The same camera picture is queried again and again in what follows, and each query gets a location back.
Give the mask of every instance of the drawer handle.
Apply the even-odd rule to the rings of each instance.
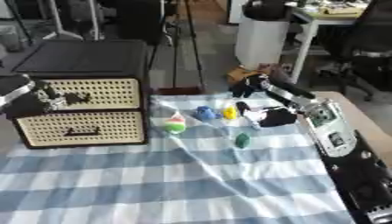
[[[65,137],[99,136],[101,134],[100,131],[101,130],[99,127],[96,127],[92,132],[75,132],[74,128],[69,128],[64,136]]]

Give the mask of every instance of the toy fruit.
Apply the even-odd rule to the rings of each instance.
[[[177,111],[164,123],[164,129],[172,134],[179,134],[186,130],[186,119]]]
[[[245,133],[241,133],[236,139],[235,139],[235,146],[237,146],[238,148],[245,148],[249,145],[250,143],[250,137],[245,134]]]
[[[222,114],[226,119],[229,119],[229,120],[233,120],[237,117],[237,111],[235,110],[235,107],[233,107],[233,106],[225,108],[223,110]]]
[[[197,107],[194,116],[202,122],[222,117],[222,115],[215,113],[208,106]]]

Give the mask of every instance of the drawer unit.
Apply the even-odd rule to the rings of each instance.
[[[31,149],[146,144],[148,103],[146,45],[141,41],[48,41],[14,73],[45,81],[56,93],[89,101],[45,115],[15,119]],[[38,91],[39,98],[47,97]]]

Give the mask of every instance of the green ball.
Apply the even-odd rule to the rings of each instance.
[[[173,132],[173,133],[180,133],[183,132],[184,130],[186,130],[186,126],[183,123],[171,123],[168,122],[164,128],[169,131],[169,132]]]
[[[250,143],[250,137],[245,134],[245,133],[241,133],[236,139],[235,139],[235,146],[237,146],[238,148],[245,148],[249,145]]]

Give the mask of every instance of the black chair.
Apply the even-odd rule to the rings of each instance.
[[[335,70],[319,69],[318,75],[310,78],[310,86],[315,78],[331,74],[344,95],[347,86],[364,91],[365,101],[371,101],[373,93],[358,84],[358,73],[354,64],[363,59],[380,59],[381,77],[389,82],[389,61],[392,56],[392,1],[373,0],[362,15],[349,27],[324,27],[318,33],[318,42],[336,61]]]

